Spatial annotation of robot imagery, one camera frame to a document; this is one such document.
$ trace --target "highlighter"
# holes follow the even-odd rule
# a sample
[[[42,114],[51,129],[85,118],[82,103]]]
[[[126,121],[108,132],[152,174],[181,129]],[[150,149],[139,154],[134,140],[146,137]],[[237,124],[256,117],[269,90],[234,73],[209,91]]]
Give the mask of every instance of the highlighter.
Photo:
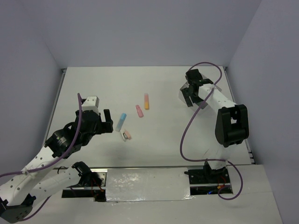
[[[123,122],[125,121],[127,115],[125,113],[122,113],[120,120],[117,123],[115,131],[120,132],[121,127],[123,125]]]
[[[148,110],[150,108],[149,103],[149,95],[147,93],[144,94],[144,109]]]
[[[140,118],[142,118],[142,117],[143,117],[143,113],[142,113],[142,110],[141,110],[141,108],[140,108],[139,105],[136,105],[136,110],[137,110],[138,116],[139,116]]]

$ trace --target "robotic arm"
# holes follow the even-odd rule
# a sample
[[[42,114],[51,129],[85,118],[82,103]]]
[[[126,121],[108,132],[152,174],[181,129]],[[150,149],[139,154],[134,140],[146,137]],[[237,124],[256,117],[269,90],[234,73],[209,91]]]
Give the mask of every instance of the robotic arm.
[[[187,82],[180,89],[180,95],[188,107],[199,106],[214,88],[213,82],[200,74],[198,69],[186,72],[186,79]],[[227,160],[235,146],[249,136],[247,108],[230,101],[217,86],[202,108],[207,105],[217,113],[215,140],[219,143],[208,158]],[[225,162],[221,161],[209,161],[208,164],[211,170],[225,167]]]
[[[99,98],[87,97],[82,100],[82,120],[79,135],[67,159],[72,153],[86,146],[96,134],[112,133],[113,121],[110,111],[104,110],[105,122],[101,120],[98,110]],[[0,217],[9,223],[22,221],[39,202],[58,191],[79,184],[85,186],[91,180],[101,185],[101,179],[92,173],[83,162],[76,162],[61,174],[42,181],[53,169],[52,167],[29,173],[27,170],[42,168],[60,157],[70,146],[79,121],[79,111],[76,111],[74,122],[67,124],[63,129],[55,131],[45,142],[44,147],[36,157],[22,170],[24,174],[14,176],[10,181],[0,186]]]

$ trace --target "gray wall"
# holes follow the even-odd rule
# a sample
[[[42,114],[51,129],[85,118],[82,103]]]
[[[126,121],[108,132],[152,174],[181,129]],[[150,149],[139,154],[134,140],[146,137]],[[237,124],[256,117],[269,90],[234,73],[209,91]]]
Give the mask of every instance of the gray wall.
[[[228,67],[285,224],[299,221],[298,10],[297,0],[263,0]]]
[[[1,174],[21,170],[40,150],[61,77],[24,11],[0,1]]]
[[[261,0],[21,0],[67,66],[228,65]]]

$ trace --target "black bracket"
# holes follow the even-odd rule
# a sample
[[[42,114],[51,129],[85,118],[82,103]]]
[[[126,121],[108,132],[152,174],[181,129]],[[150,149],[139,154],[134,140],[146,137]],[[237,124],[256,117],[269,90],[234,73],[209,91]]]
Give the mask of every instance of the black bracket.
[[[102,185],[102,180],[99,178],[99,175],[92,172],[84,162],[76,162],[72,165],[72,168],[76,169],[78,171],[78,175],[81,177],[78,183],[80,187],[89,186],[91,181],[94,181],[99,186]]]
[[[203,169],[189,169],[188,172],[184,173],[189,175],[190,184],[218,183],[221,176],[226,179],[226,182],[229,182],[228,170],[226,167],[218,170],[211,169],[207,161],[205,161]]]
[[[72,153],[75,153],[81,149],[82,146],[86,146],[91,138],[96,134],[112,133],[113,121],[111,120],[110,111],[104,110],[105,122],[102,121],[101,115],[89,110],[82,112],[82,120],[79,135],[76,142],[71,149],[70,153],[65,157],[67,159]],[[53,151],[53,157],[60,157],[71,144],[79,122],[79,111],[76,111],[75,122],[67,124],[63,129],[55,131],[51,137],[49,137],[45,146],[49,146]]]
[[[198,69],[187,71],[186,79],[189,86],[182,89],[181,91],[183,93],[187,106],[190,107],[193,106],[192,103],[198,104],[203,101],[203,99],[198,97],[199,87],[203,86],[204,84],[213,84],[213,82],[208,78],[203,79],[203,76],[198,71]]]
[[[223,107],[218,110],[215,135],[217,141],[227,148],[241,144],[249,136],[248,113],[245,105]]]
[[[32,211],[35,196],[27,195],[20,205],[8,206],[8,201],[0,198],[0,217],[9,223],[17,223],[22,221]]]

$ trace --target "white table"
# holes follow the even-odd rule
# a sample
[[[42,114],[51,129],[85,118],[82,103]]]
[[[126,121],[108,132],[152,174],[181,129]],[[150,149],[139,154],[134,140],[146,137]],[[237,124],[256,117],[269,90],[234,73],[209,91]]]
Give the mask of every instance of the white table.
[[[75,120],[79,92],[83,98],[94,95],[100,98],[99,110],[102,112],[103,109],[110,109],[114,128],[121,114],[126,113],[123,128],[131,133],[132,140],[124,142],[120,133],[115,131],[96,135],[87,146],[67,159],[64,165],[71,166],[77,161],[83,161],[94,168],[202,165],[183,160],[179,153],[181,136],[194,113],[178,99],[179,89],[186,82],[188,68],[69,67],[48,137]],[[213,81],[219,77],[215,67],[198,69]],[[232,100],[224,73],[218,86]],[[146,92],[149,94],[148,111],[144,109]],[[143,118],[138,117],[135,105],[141,106]],[[218,145],[214,135],[215,122],[216,113],[209,107],[197,115],[185,137],[186,157],[203,159],[209,149]],[[238,145],[230,160],[234,164],[251,164],[245,142]]]
[[[33,224],[282,224],[262,165],[238,166],[244,179],[242,194],[224,201],[217,195],[198,195],[168,202],[100,203],[91,198],[61,198],[55,194],[29,223]],[[228,167],[233,192],[240,178]]]

